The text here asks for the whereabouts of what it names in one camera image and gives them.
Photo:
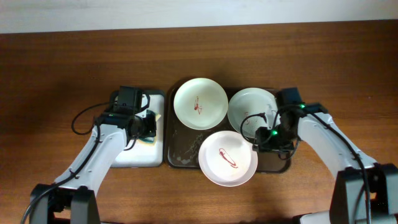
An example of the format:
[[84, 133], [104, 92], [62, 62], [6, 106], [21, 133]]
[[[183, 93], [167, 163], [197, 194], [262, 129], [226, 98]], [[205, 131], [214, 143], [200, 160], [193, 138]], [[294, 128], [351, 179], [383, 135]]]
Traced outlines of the cream plate with red stain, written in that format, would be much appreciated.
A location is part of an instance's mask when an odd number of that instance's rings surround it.
[[182, 84], [173, 99], [174, 112], [186, 127], [195, 130], [214, 128], [228, 110], [224, 88], [209, 78], [194, 78]]

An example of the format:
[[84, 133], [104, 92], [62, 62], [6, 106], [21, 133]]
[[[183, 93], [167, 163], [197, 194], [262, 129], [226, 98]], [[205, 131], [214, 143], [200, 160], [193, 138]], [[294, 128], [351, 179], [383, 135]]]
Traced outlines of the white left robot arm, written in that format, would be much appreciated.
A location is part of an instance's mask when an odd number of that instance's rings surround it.
[[90, 138], [69, 168], [50, 185], [38, 184], [30, 195], [22, 223], [63, 223], [56, 212], [71, 210], [67, 223], [100, 223], [96, 194], [115, 159], [139, 139], [155, 138], [161, 115], [152, 111], [104, 112], [96, 118]]

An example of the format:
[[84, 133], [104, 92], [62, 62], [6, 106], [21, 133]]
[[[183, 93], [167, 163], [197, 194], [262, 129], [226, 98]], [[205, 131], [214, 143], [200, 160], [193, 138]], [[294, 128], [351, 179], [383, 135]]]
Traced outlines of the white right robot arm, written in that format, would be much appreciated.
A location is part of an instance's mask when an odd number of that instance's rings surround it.
[[319, 106], [284, 106], [276, 120], [280, 123], [256, 131], [255, 151], [276, 152], [286, 160], [305, 142], [335, 178], [329, 210], [298, 215], [294, 223], [397, 223], [394, 164], [380, 164], [366, 155]]

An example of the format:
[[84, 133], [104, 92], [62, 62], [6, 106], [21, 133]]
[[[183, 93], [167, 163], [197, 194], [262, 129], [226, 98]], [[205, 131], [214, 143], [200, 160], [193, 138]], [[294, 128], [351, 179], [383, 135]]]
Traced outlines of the pink plate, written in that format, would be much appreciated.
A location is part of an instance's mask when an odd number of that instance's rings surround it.
[[208, 136], [200, 146], [198, 161], [201, 171], [213, 183], [236, 187], [255, 174], [257, 152], [252, 144], [234, 131], [219, 131]]

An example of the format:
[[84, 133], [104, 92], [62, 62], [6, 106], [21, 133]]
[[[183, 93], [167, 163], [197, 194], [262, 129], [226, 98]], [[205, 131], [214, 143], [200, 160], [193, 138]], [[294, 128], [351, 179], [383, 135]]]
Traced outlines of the green and yellow sponge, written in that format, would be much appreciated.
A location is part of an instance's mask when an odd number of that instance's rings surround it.
[[154, 145], [158, 137], [159, 119], [161, 115], [151, 110], [147, 111], [146, 117], [141, 118], [141, 126], [139, 128], [138, 140], [141, 142]]

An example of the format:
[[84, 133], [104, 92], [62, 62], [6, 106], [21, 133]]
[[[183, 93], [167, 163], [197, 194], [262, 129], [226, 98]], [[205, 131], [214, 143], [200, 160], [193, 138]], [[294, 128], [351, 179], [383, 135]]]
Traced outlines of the pale green plate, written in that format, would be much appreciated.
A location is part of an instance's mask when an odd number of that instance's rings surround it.
[[275, 96], [261, 88], [245, 88], [238, 91], [229, 101], [228, 120], [232, 127], [241, 132], [244, 118], [259, 113], [265, 113], [265, 119], [253, 116], [245, 120], [242, 131], [247, 138], [254, 138], [256, 130], [265, 126], [270, 128], [277, 112]]

